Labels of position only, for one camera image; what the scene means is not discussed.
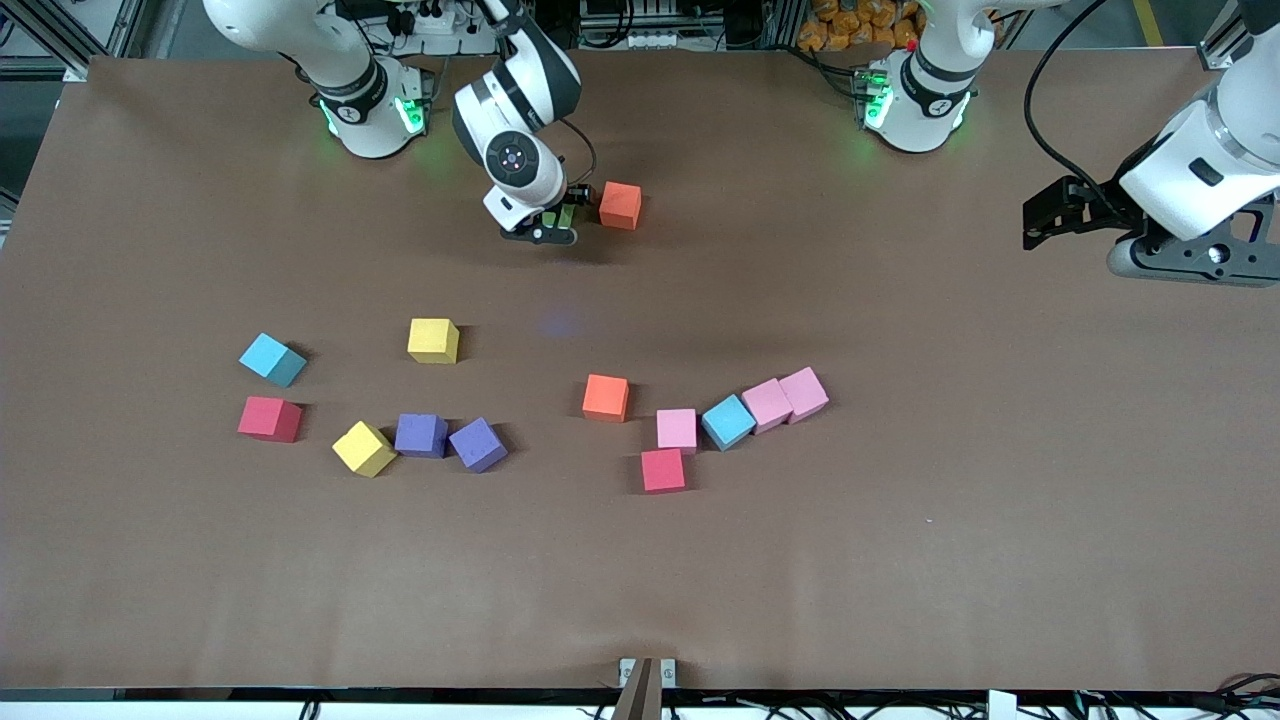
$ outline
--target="orange cube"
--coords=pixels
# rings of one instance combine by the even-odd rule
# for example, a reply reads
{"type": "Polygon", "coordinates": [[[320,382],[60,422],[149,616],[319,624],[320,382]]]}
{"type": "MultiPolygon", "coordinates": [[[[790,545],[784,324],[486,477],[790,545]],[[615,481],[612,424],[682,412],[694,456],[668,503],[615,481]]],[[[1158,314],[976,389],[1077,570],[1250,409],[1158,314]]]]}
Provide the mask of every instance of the orange cube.
{"type": "Polygon", "coordinates": [[[623,378],[588,375],[586,397],[582,398],[582,416],[603,423],[625,423],[630,392],[631,386],[623,378]]]}
{"type": "Polygon", "coordinates": [[[600,197],[600,224],[623,231],[636,229],[640,222],[640,188],[621,182],[605,182],[600,197]]]}

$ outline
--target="pink cube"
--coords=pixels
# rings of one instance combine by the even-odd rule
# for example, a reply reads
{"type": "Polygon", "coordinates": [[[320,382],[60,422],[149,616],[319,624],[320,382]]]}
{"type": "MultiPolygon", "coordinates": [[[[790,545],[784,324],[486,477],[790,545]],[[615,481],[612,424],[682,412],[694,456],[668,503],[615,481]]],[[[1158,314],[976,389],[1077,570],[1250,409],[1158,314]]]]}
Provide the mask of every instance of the pink cube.
{"type": "Polygon", "coordinates": [[[640,454],[645,492],[685,489],[685,460],[680,450],[649,450],[640,454]]]}
{"type": "Polygon", "coordinates": [[[782,383],[765,380],[742,393],[742,402],[755,418],[755,434],[773,429],[791,418],[791,401],[782,392],[782,383]]]}
{"type": "Polygon", "coordinates": [[[787,395],[787,402],[791,404],[792,415],[787,420],[788,424],[799,423],[822,410],[829,400],[813,368],[805,368],[794,375],[787,375],[778,383],[782,386],[782,392],[787,395]]]}
{"type": "Polygon", "coordinates": [[[658,447],[673,447],[685,455],[696,452],[698,411],[692,409],[659,410],[658,447]]]}
{"type": "Polygon", "coordinates": [[[279,397],[250,397],[237,428],[242,436],[268,442],[293,442],[302,425],[302,409],[279,397]]]}

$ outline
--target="purple cube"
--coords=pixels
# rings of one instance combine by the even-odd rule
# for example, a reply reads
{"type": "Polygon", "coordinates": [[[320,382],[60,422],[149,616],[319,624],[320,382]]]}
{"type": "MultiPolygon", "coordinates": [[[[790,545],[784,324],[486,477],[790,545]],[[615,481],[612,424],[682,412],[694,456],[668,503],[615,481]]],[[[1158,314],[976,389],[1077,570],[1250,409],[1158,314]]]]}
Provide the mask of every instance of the purple cube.
{"type": "Polygon", "coordinates": [[[439,415],[404,413],[396,425],[396,452],[410,457],[444,457],[449,425],[439,415]]]}
{"type": "Polygon", "coordinates": [[[493,432],[484,418],[449,436],[449,445],[472,473],[484,473],[507,456],[507,448],[498,439],[498,433],[493,432]]]}

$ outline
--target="light blue cube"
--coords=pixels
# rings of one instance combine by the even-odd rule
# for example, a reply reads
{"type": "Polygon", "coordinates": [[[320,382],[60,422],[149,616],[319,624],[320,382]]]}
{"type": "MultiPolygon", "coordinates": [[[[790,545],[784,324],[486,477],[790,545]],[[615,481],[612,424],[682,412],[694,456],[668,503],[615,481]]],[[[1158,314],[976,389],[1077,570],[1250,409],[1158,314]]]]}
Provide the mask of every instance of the light blue cube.
{"type": "Polygon", "coordinates": [[[755,418],[746,410],[736,395],[731,395],[719,405],[703,413],[703,429],[721,451],[733,447],[755,428],[755,418]]]}
{"type": "Polygon", "coordinates": [[[241,365],[262,375],[280,387],[289,387],[307,361],[283,342],[261,333],[241,355],[241,365]]]}

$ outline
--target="block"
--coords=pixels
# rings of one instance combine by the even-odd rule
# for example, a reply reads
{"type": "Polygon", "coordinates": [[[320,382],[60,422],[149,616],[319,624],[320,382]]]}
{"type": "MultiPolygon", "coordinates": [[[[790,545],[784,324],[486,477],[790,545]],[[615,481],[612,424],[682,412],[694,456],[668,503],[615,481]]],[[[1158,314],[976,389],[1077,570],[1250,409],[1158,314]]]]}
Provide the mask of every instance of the block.
{"type": "Polygon", "coordinates": [[[649,450],[640,454],[645,492],[685,489],[685,459],[680,448],[649,450]]]}
{"type": "Polygon", "coordinates": [[[462,459],[462,464],[472,473],[484,473],[494,462],[507,456],[507,448],[484,418],[477,418],[468,425],[449,436],[449,445],[462,459]]]}
{"type": "Polygon", "coordinates": [[[600,224],[623,231],[636,229],[640,222],[640,188],[621,182],[605,182],[600,193],[600,224]]]}
{"type": "Polygon", "coordinates": [[[827,391],[818,382],[818,374],[813,372],[813,368],[805,368],[778,382],[782,384],[782,392],[787,395],[787,402],[791,404],[792,415],[787,419],[788,424],[799,423],[822,410],[829,400],[827,391]]]}
{"type": "Polygon", "coordinates": [[[444,457],[449,425],[439,415],[404,413],[396,424],[396,452],[408,457],[444,457]]]}
{"type": "Polygon", "coordinates": [[[293,442],[302,427],[302,407],[279,397],[250,396],[237,432],[268,442],[293,442]]]}
{"type": "Polygon", "coordinates": [[[623,378],[588,375],[586,395],[582,397],[582,416],[603,423],[625,423],[630,393],[631,386],[623,378]]]}
{"type": "Polygon", "coordinates": [[[457,363],[458,328],[445,318],[413,318],[408,324],[408,354],[419,363],[457,363]]]}
{"type": "Polygon", "coordinates": [[[280,387],[293,384],[293,378],[298,377],[306,364],[301,355],[266,333],[259,333],[241,355],[241,365],[280,387]]]}
{"type": "Polygon", "coordinates": [[[381,473],[388,462],[396,460],[392,443],[387,442],[378,428],[365,421],[356,423],[347,434],[338,438],[338,442],[333,443],[333,451],[352,473],[366,478],[381,473]]]}
{"type": "Polygon", "coordinates": [[[703,429],[721,451],[728,450],[745,438],[755,427],[755,418],[748,411],[736,395],[731,395],[719,405],[703,413],[703,429]]]}
{"type": "Polygon", "coordinates": [[[698,411],[686,407],[658,411],[658,447],[675,448],[685,455],[698,451],[698,411]]]}
{"type": "Polygon", "coordinates": [[[765,380],[742,393],[742,404],[755,418],[755,434],[771,430],[791,418],[791,401],[777,379],[765,380]]]}

